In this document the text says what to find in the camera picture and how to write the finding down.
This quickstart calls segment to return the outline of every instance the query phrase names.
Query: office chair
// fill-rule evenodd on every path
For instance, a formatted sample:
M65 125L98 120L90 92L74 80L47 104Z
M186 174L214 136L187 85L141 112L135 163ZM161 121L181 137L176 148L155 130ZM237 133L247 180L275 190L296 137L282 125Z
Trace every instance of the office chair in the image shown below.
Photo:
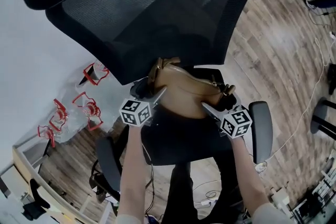
M52 24L97 57L122 85L147 77L159 57L179 57L180 67L193 76L216 77L216 81L223 81L219 70L193 67L224 63L231 35L247 2L24 1L32 9L45 10ZM146 88L141 87L144 84L141 81L136 84L133 89L134 96L146 95ZM235 97L232 96L229 106L234 104ZM260 121L260 116L269 120L261 132L258 124L252 126L254 158L255 162L259 163L265 160L271 151L271 118L268 106L264 102L250 105L249 111L255 122ZM106 189L112 187L113 191L119 191L119 157L127 142L127 129L120 139L118 145L114 145L108 138L97 142L99 163L109 184ZM142 141L153 165L191 162L211 157L220 151L232 150L228 138L219 136L218 127L212 118L186 119L160 106L156 110L152 125L143 127ZM106 162L108 156L115 160L113 168L110 160Z

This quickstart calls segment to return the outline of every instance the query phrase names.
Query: stool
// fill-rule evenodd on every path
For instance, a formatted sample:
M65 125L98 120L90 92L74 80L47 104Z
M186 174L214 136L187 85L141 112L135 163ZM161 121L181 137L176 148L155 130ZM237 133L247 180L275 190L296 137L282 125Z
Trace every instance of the stool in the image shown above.
M310 132L314 134L320 130L332 139L336 140L336 126L325 120L328 107L336 109L336 104L328 101L325 97L322 97L314 109L310 122Z

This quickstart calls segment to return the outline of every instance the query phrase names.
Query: forearm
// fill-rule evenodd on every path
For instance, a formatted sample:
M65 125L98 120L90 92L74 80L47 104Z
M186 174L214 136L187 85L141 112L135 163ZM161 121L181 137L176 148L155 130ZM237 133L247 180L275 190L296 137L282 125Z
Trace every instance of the forearm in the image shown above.
M118 214L131 215L143 221L146 164L142 150L141 129L130 127L120 184Z
M233 139L232 148L240 193L247 210L253 215L259 206L269 202L265 188L254 168L244 140L242 138Z

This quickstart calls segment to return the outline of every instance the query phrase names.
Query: person's left arm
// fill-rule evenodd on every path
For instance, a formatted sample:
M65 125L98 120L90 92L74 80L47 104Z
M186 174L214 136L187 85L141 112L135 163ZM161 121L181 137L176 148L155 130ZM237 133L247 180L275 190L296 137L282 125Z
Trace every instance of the person's left arm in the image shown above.
M128 215L143 223L146 187L146 162L142 150L141 128L131 127L124 159L118 217Z

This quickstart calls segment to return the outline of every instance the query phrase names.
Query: wooden floor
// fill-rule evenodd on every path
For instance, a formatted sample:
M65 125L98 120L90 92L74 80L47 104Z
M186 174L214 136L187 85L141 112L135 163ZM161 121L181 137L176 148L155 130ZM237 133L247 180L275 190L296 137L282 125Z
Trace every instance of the wooden floor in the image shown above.
M313 14L318 24L330 23L330 18ZM326 135L309 132L312 109L320 97L328 96L324 70L309 104L323 66L315 39L327 62L331 44L328 31L328 27L312 23L302 0L248 0L232 36L225 64L220 67L224 80L236 85L243 104L257 100L268 102L274 126L272 153L276 154L267 161L267 170L261 178L268 193L271 188L287 186L292 206L307 188L321 179L321 166L336 146ZM330 110L328 119L336 124L336 113ZM81 131L68 143L50 150L50 158L41 167L41 176L67 192L65 199L77 208L88 194L93 195L88 180L96 159L94 141L100 135ZM158 217L164 213L171 171L170 166L154 168L156 196L151 213ZM194 187L220 178L211 158L193 162L191 174ZM220 190L220 186L220 182L202 185L195 191L194 201L204 200L207 191ZM149 188L146 204L150 201ZM85 213L99 220L103 208L92 202ZM210 210L200 209L199 218Z

